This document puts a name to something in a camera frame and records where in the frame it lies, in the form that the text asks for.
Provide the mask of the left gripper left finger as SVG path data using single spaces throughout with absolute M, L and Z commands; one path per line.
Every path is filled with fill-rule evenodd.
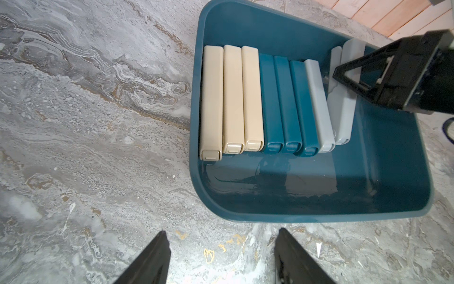
M 160 231 L 114 284 L 165 284 L 171 259 L 166 232 Z

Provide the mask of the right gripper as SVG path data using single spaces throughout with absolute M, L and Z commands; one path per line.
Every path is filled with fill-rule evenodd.
M 379 106 L 431 114 L 454 112 L 454 35 L 449 30 L 404 37 L 365 55 L 345 44 L 333 79 Z

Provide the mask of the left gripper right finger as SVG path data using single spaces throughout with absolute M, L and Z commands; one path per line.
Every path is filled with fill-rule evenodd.
M 276 284 L 335 283 L 285 228 L 275 240 L 274 259 Z

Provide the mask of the grey pliers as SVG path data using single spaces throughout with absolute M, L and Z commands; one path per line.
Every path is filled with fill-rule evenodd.
M 336 143 L 327 107 L 319 62 L 317 60 L 307 59 L 304 61 L 304 64 L 320 144 L 319 153 L 330 153 L 335 148 Z
M 331 50 L 327 106 L 332 123 L 335 143 L 344 145 L 351 139 L 357 94 L 333 79 L 335 68 L 363 57 L 365 42 L 351 39 Z

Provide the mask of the teal pliers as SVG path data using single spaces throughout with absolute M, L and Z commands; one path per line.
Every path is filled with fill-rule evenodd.
M 290 70 L 302 139 L 302 147 L 296 155 L 312 157 L 319 152 L 320 144 L 305 64 L 292 60 L 290 62 Z
M 289 61 L 285 57 L 274 56 L 274 67 L 284 134 L 282 152 L 294 154 L 301 149 L 302 138 Z
M 272 55 L 260 53 L 259 62 L 264 124 L 264 148 L 262 152 L 277 154 L 284 146 L 284 136 L 274 58 Z

